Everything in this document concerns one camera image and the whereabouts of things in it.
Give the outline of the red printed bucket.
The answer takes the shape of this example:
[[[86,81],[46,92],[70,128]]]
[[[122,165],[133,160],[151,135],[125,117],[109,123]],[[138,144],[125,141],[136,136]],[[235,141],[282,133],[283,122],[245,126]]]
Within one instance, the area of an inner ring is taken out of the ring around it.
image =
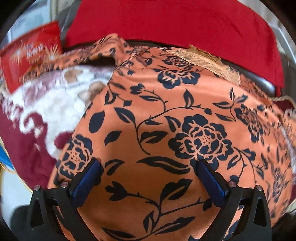
[[[57,21],[39,26],[1,49],[1,80],[9,93],[24,83],[24,75],[35,64],[62,54]]]

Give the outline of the maroon white floral blanket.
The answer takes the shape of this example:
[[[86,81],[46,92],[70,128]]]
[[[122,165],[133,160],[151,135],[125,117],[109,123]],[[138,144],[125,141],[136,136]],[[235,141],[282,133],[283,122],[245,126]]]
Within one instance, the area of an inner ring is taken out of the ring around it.
[[[20,178],[46,187],[58,157],[113,66],[79,65],[27,81],[1,100],[1,139]]]

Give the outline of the dark grey storage box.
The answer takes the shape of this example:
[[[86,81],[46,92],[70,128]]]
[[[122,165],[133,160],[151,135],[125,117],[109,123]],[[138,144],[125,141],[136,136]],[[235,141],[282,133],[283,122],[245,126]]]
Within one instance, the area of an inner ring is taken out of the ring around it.
[[[270,97],[275,97],[276,94],[276,88],[275,86],[268,82],[266,79],[250,72],[249,70],[236,65],[232,62],[229,62],[225,59],[222,59],[221,62],[225,65],[229,65],[230,67],[232,67],[233,69],[235,69],[236,71],[238,71],[240,74],[243,74],[246,78],[250,79],[252,82],[254,82],[258,87],[260,87],[260,89],[265,92],[268,96]]]

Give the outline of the orange floral garment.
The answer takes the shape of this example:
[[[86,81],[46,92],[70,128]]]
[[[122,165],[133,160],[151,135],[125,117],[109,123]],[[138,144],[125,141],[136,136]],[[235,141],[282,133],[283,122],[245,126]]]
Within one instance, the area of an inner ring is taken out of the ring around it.
[[[196,175],[260,185],[271,225],[292,195],[295,119],[254,82],[194,48],[131,47],[117,34],[48,60],[27,78],[95,60],[115,64],[53,168],[48,189],[92,158],[103,172],[78,213],[98,240],[198,240],[219,209]]]

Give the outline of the red folded cloth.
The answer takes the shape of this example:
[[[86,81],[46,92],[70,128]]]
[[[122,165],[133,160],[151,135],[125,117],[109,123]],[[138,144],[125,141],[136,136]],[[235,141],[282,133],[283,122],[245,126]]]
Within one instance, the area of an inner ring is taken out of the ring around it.
[[[239,1],[83,0],[65,47],[117,33],[125,40],[193,45],[284,86],[275,35],[268,23]]]

